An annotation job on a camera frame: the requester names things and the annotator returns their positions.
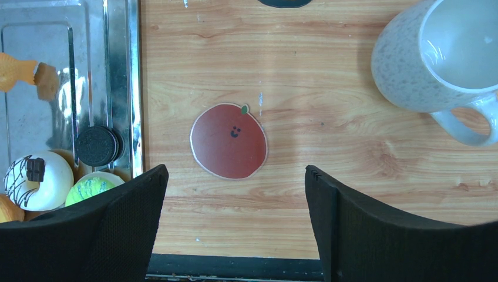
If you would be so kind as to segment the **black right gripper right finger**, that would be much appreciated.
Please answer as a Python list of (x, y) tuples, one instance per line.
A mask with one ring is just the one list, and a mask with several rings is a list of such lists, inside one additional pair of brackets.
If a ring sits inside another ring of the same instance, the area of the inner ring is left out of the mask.
[(497, 223), (463, 226), (397, 209), (316, 166), (305, 194), (326, 281), (496, 281)]

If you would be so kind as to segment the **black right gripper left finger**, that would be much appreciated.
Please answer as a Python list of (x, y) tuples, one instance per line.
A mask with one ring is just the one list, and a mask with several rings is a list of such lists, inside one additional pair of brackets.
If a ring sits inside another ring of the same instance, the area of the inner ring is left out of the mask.
[(165, 165), (30, 221), (1, 224), (2, 281), (143, 281), (159, 228)]

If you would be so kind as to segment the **white chocolate drizzle donut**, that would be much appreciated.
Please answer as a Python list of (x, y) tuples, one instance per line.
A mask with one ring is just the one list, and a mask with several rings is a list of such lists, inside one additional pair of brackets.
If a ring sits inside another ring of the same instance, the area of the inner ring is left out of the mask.
[[(28, 162), (42, 160), (42, 181), (28, 176)], [(6, 195), (23, 210), (42, 212), (63, 205), (74, 176), (69, 163), (59, 154), (41, 151), (20, 157), (9, 166), (4, 176)]]

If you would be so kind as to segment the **orange fish cookie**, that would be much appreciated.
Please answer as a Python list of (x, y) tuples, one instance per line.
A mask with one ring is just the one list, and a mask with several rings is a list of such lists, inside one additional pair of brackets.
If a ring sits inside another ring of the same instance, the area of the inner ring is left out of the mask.
[(36, 86), (40, 100), (52, 101), (59, 91), (59, 76), (54, 66), (16, 59), (1, 52), (1, 91), (9, 92), (19, 81)]

